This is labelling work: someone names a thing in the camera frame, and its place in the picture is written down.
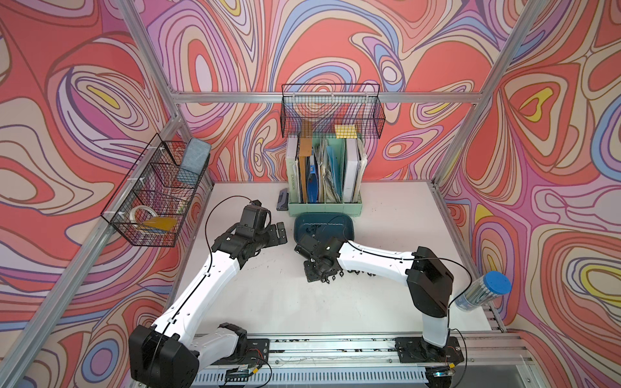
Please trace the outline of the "grey stapler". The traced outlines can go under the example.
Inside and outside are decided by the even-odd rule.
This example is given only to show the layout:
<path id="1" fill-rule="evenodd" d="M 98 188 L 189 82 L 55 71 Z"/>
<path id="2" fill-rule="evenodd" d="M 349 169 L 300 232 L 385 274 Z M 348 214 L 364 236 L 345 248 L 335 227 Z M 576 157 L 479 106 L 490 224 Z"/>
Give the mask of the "grey stapler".
<path id="1" fill-rule="evenodd" d="M 289 189 L 282 189 L 278 194 L 277 211 L 289 209 Z"/>

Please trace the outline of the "white binder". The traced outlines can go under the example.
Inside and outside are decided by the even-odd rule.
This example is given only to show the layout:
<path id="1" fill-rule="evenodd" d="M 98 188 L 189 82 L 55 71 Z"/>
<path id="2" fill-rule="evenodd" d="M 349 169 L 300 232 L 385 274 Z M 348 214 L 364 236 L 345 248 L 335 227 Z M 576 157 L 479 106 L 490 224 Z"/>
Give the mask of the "white binder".
<path id="1" fill-rule="evenodd" d="M 357 139 L 349 138 L 345 140 L 344 154 L 344 177 L 343 177 L 343 201 L 352 203 L 354 200 L 354 189 L 358 171 L 358 148 Z"/>

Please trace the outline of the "yellow pad in basket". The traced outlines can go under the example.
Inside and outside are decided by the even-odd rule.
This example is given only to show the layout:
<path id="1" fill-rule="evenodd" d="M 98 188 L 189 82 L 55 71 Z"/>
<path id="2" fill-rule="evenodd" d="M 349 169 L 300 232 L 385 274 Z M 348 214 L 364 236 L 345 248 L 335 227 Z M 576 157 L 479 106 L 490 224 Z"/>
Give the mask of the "yellow pad in basket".
<path id="1" fill-rule="evenodd" d="M 150 234 L 167 234 L 174 231 L 177 226 L 175 218 L 153 217 L 137 225 L 137 228 Z"/>

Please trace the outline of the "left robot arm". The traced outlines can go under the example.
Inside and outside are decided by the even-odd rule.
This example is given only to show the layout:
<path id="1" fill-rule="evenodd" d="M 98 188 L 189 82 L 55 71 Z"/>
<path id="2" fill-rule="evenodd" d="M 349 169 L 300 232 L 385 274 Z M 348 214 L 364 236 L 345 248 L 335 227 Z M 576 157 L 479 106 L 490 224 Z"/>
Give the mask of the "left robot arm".
<path id="1" fill-rule="evenodd" d="M 189 286 L 152 325 L 129 337 L 130 374 L 148 387 L 189 387 L 198 372 L 221 360 L 240 361 L 247 331 L 222 323 L 196 337 L 203 315 L 250 258 L 287 242 L 283 223 L 255 229 L 236 224 L 216 238 L 210 258 Z"/>

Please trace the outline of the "aluminium front rail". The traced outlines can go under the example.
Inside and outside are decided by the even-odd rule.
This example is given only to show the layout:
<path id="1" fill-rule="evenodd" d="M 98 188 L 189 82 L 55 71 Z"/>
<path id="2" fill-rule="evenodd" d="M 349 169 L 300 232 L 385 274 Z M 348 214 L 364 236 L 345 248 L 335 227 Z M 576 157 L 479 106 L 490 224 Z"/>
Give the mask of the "aluminium front rail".
<path id="1" fill-rule="evenodd" d="M 210 365 L 189 387 L 546 387 L 517 335 L 452 331 L 465 357 L 455 364 L 399 362 L 409 335 L 250 336 L 270 339 L 268 360 Z"/>

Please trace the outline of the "white tape roll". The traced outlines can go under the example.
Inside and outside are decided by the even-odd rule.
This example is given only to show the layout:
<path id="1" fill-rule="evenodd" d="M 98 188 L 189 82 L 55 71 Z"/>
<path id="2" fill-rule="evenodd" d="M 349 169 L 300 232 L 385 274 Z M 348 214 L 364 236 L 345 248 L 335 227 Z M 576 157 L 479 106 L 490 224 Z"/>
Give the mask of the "white tape roll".
<path id="1" fill-rule="evenodd" d="M 141 224 L 146 220 L 156 217 L 158 217 L 158 213 L 146 205 L 134 206 L 131 210 L 129 210 L 129 221 L 132 224 Z"/>

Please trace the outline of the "brown folder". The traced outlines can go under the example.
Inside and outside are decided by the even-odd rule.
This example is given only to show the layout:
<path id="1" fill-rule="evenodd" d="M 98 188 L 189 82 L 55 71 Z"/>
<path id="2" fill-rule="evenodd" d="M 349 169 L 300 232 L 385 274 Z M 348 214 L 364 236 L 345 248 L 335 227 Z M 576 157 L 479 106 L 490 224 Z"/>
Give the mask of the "brown folder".
<path id="1" fill-rule="evenodd" d="M 302 203 L 308 202 L 308 190 L 307 190 L 307 173 L 309 158 L 312 156 L 313 146 L 312 139 L 310 137 L 299 138 L 299 179 L 300 188 L 302 192 Z"/>

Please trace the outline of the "yellow sticky note pad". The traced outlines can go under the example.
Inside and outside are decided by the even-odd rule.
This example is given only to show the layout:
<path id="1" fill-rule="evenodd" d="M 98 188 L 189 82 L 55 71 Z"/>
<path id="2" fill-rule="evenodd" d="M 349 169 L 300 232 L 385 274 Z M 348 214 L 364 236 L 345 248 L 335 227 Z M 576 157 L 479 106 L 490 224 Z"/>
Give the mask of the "yellow sticky note pad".
<path id="1" fill-rule="evenodd" d="M 355 124 L 335 124 L 335 138 L 339 139 L 355 139 L 358 137 L 357 126 Z"/>

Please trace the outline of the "grey blue sponge block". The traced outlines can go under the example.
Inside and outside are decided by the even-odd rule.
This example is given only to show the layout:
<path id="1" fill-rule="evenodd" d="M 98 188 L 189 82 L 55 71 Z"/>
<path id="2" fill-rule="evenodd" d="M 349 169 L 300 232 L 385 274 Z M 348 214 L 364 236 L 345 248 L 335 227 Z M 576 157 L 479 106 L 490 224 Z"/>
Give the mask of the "grey blue sponge block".
<path id="1" fill-rule="evenodd" d="M 211 145 L 198 138 L 193 138 L 186 146 L 180 168 L 200 174 L 210 156 Z"/>

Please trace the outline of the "teal plastic storage tray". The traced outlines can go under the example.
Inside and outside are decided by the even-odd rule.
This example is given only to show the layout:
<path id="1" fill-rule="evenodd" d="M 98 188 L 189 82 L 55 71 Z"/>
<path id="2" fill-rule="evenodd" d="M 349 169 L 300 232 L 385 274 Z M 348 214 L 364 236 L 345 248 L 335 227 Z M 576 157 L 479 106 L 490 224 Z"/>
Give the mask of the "teal plastic storage tray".
<path id="1" fill-rule="evenodd" d="M 354 222 L 345 213 L 303 213 L 294 221 L 294 241 L 299 243 L 307 234 L 319 241 L 354 240 Z"/>

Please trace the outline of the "blue lid clear jar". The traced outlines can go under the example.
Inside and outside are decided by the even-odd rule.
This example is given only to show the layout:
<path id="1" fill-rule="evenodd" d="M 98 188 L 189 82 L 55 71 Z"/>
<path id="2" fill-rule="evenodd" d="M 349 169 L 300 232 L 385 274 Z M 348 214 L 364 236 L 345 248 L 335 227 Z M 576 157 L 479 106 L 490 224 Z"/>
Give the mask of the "blue lid clear jar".
<path id="1" fill-rule="evenodd" d="M 490 271 L 473 281 L 454 302 L 460 310 L 471 311 L 491 302 L 497 297 L 509 294 L 512 284 L 509 278 L 498 271 Z"/>

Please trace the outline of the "blue folder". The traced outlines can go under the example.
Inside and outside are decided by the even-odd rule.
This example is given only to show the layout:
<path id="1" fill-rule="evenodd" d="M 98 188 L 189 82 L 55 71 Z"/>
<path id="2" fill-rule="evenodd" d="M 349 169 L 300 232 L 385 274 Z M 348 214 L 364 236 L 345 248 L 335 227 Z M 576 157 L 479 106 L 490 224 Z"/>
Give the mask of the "blue folder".
<path id="1" fill-rule="evenodd" d="M 315 163 L 308 163 L 307 173 L 307 196 L 309 203 L 317 203 L 319 201 L 320 185 Z"/>

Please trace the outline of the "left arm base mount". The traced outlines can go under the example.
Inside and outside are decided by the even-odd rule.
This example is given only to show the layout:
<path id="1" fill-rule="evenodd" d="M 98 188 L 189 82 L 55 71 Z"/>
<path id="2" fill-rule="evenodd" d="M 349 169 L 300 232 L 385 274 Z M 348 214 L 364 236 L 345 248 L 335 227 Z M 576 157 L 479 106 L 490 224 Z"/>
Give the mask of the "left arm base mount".
<path id="1" fill-rule="evenodd" d="M 214 365 L 247 365 L 259 360 L 267 361 L 269 351 L 270 339 L 246 339 L 231 356 L 218 360 Z"/>

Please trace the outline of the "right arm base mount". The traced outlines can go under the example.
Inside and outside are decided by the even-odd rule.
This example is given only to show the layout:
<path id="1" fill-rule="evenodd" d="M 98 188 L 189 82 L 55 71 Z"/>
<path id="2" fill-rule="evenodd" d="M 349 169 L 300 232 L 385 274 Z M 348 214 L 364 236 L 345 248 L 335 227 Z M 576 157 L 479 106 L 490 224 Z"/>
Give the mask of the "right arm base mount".
<path id="1" fill-rule="evenodd" d="M 456 337 L 450 336 L 443 348 L 428 344 L 421 337 L 395 339 L 399 362 L 402 364 L 445 363 L 458 365 L 465 357 Z"/>

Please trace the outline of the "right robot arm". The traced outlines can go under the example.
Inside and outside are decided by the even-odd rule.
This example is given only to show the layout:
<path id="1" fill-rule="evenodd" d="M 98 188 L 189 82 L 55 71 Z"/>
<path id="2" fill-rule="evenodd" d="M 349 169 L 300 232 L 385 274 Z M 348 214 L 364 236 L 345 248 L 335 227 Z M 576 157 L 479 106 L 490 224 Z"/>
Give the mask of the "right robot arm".
<path id="1" fill-rule="evenodd" d="M 332 237 L 326 242 L 305 235 L 294 251 L 304 257 L 309 282 L 328 283 L 344 272 L 368 273 L 406 286 L 423 318 L 422 339 L 442 349 L 449 339 L 449 305 L 454 276 L 428 248 L 395 252 Z"/>

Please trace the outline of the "mint green file organizer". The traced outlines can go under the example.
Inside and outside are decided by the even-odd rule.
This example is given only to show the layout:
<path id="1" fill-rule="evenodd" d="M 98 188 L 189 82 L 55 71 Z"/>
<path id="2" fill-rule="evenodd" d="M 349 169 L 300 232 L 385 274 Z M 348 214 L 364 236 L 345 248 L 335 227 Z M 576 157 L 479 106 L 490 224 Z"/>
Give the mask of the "mint green file organizer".
<path id="1" fill-rule="evenodd" d="M 315 163 L 320 185 L 317 203 L 302 203 L 299 179 L 299 139 L 291 137 L 286 141 L 286 179 L 289 189 L 289 214 L 302 213 L 345 213 L 357 217 L 362 213 L 362 177 L 368 165 L 368 156 L 362 140 L 357 139 L 359 155 L 357 179 L 352 203 L 343 201 L 344 154 L 346 139 L 314 139 L 315 147 L 309 162 Z"/>

